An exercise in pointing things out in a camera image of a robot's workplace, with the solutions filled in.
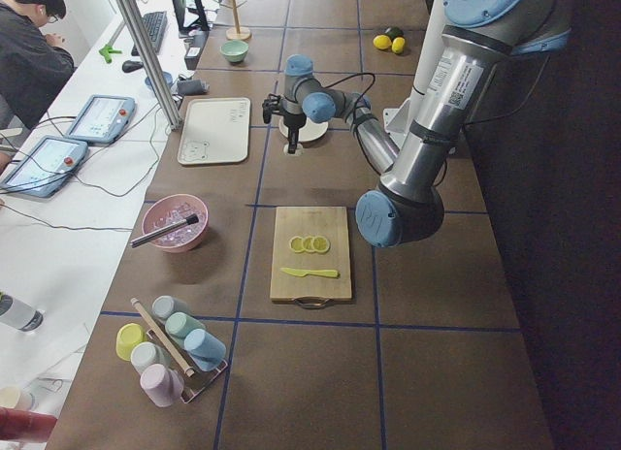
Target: pink bowl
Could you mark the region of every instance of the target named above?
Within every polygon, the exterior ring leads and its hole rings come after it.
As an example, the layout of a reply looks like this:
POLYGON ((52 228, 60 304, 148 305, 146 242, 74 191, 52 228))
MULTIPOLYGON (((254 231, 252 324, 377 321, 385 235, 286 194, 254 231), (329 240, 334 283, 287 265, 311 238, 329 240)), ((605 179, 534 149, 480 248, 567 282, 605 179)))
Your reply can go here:
POLYGON ((153 246, 169 253, 183 253, 205 239, 209 214, 207 205, 192 195, 171 195, 159 200, 143 217, 143 233, 147 234, 165 225, 178 222, 192 213, 198 215, 198 223, 181 227, 168 235, 151 241, 153 246))

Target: white desk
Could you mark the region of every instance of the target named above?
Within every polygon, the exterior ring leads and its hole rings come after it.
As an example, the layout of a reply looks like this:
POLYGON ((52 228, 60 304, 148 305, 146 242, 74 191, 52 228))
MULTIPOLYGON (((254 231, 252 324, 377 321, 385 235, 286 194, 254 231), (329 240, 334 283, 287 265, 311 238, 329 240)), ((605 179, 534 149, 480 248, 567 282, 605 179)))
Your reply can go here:
MULTIPOLYGON (((165 10, 166 4, 162 3, 166 2, 170 1, 149 0, 141 5, 141 10, 143 13, 165 10)), ((145 70, 131 74, 121 71, 123 61, 137 59, 130 56, 133 43, 127 28, 113 44, 123 54, 113 54, 113 62, 106 64, 98 53, 120 23, 120 16, 113 19, 50 107, 50 116, 77 115, 89 96, 95 93, 131 96, 137 103, 131 128, 157 104, 144 84, 145 70)), ((169 12, 168 29, 158 58, 162 69, 170 72, 174 79, 179 73, 191 75, 185 70, 184 54, 174 15, 169 12)), ((89 155, 95 152, 96 155, 83 164, 78 177, 115 194, 129 190, 157 161, 149 144, 151 137, 158 154, 168 139, 168 122, 162 112, 156 112, 157 109, 151 111, 145 120, 104 150, 91 147, 89 155)), ((61 131, 68 126, 68 122, 58 123, 61 131)), ((44 127, 33 131, 21 150, 29 151, 44 135, 57 136, 58 131, 49 122, 45 123, 44 127)), ((43 324, 28 334, 0 324, 0 387, 27 386, 42 376, 69 381, 73 378, 79 363, 75 356, 64 362, 62 370, 48 369, 80 350, 88 341, 128 242, 129 230, 143 204, 152 172, 123 197, 87 187, 75 178, 47 199, 0 195, 7 206, 52 225, 128 229, 123 232, 52 229, 9 209, 0 209, 0 253, 3 256, 0 289, 40 309, 45 317, 43 324)), ((42 394, 44 398, 34 410, 57 415, 67 389, 65 382, 62 393, 42 394)))

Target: wooden table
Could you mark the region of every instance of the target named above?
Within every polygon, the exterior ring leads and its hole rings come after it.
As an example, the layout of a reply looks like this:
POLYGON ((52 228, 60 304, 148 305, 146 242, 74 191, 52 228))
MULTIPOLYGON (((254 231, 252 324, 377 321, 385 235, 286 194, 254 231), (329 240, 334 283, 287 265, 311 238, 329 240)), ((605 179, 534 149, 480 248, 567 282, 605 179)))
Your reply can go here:
POLYGON ((240 1, 248 56, 232 66, 219 55, 233 24, 223 9, 197 77, 210 84, 208 97, 251 100, 249 156, 183 167, 180 132, 171 134, 143 213, 169 194, 195 194, 209 205, 210 232, 187 253, 125 251, 48 448, 552 448, 467 151, 449 159, 439 187, 441 229, 375 249, 358 234, 353 209, 377 177, 343 122, 332 120, 299 157, 283 153, 277 118, 263 124, 261 102, 282 92, 293 53, 311 57, 324 84, 376 73, 374 112, 398 107, 424 36, 424 1, 240 1), (406 32, 400 56, 372 45, 392 25, 406 32), (304 310, 270 301, 279 206, 347 207, 351 303, 304 310), (118 328, 140 322, 129 300, 149 306, 160 295, 187 301, 227 345, 231 365, 196 401, 169 408, 155 407, 114 353, 118 328))

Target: person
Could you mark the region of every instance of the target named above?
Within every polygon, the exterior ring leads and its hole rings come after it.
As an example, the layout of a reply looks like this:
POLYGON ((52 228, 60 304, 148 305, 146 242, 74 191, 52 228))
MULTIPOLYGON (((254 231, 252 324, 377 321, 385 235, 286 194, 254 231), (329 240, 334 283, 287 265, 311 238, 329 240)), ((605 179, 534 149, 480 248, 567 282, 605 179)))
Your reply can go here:
POLYGON ((7 166, 11 163, 12 157, 6 152, 0 152, 0 174, 7 168, 7 166))
POLYGON ((0 1, 0 94, 28 129, 74 72, 65 39, 39 30, 66 14, 64 0, 0 1))

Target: green bowl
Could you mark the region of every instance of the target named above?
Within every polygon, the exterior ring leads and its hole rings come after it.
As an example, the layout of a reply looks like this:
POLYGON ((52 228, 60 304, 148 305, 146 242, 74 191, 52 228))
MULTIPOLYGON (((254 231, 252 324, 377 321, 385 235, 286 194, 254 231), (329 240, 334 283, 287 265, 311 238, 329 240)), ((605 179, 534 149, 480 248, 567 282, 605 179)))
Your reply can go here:
POLYGON ((242 62, 248 54, 248 43, 241 40, 227 41, 220 46, 220 53, 233 64, 242 62))

